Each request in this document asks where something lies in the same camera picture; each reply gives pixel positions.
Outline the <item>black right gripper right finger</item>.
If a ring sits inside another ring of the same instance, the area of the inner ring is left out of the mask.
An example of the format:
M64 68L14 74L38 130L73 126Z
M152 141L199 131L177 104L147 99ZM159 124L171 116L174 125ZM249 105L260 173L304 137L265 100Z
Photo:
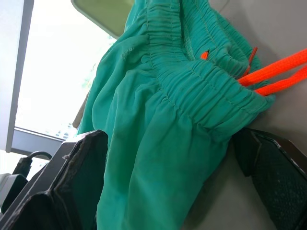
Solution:
M244 128L233 135L237 162L278 230L307 228L307 157L291 141Z

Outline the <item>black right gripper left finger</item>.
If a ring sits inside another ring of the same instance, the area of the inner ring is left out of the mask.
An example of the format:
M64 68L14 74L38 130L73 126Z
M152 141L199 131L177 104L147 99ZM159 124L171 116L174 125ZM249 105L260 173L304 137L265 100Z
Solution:
M108 136L101 130L64 141L0 219L2 230L95 230Z

